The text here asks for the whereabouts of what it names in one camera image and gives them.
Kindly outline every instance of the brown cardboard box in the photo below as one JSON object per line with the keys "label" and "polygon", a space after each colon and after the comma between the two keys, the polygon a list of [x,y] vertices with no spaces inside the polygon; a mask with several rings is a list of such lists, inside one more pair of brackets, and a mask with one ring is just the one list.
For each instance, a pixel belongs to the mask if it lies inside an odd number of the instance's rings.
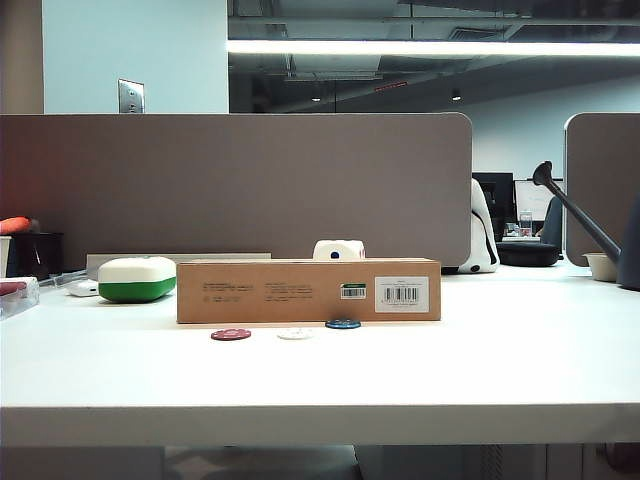
{"label": "brown cardboard box", "polygon": [[178,264],[178,323],[439,320],[427,259],[203,260]]}

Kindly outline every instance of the white mouse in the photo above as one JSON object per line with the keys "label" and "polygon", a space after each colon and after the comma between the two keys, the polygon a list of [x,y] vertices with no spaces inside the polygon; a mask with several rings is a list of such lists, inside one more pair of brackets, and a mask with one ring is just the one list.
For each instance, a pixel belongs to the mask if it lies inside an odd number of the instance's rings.
{"label": "white mouse", "polygon": [[91,297],[98,295],[98,282],[95,280],[78,280],[65,285],[67,292],[76,297]]}

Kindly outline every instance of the ceiling light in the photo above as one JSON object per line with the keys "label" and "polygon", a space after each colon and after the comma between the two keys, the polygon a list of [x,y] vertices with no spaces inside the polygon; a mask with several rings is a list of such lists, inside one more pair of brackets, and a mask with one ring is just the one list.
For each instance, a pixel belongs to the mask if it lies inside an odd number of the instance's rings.
{"label": "ceiling light", "polygon": [[229,53],[292,55],[640,57],[640,44],[637,43],[228,40],[227,50]]}

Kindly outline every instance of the cubicle partition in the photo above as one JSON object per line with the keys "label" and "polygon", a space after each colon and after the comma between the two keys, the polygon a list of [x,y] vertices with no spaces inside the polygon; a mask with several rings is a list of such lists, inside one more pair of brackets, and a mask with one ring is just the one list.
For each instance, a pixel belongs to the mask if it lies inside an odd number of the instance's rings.
{"label": "cubicle partition", "polygon": [[[565,130],[567,195],[620,245],[640,193],[640,113],[583,113]],[[602,251],[571,215],[566,247],[569,259],[582,266],[583,254]]]}
{"label": "cubicle partition", "polygon": [[469,253],[461,114],[0,117],[0,215],[87,253],[270,252],[362,239],[371,257]]}

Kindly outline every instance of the ceiling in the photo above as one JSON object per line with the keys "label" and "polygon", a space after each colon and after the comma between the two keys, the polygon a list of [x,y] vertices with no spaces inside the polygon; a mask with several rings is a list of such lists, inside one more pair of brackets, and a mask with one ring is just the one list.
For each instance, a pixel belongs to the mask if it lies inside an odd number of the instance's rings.
{"label": "ceiling", "polygon": [[[637,0],[228,0],[228,12],[230,39],[640,41]],[[231,111],[360,111],[416,95],[437,110],[453,88],[486,101],[640,74],[640,62],[230,54],[229,73]]]}

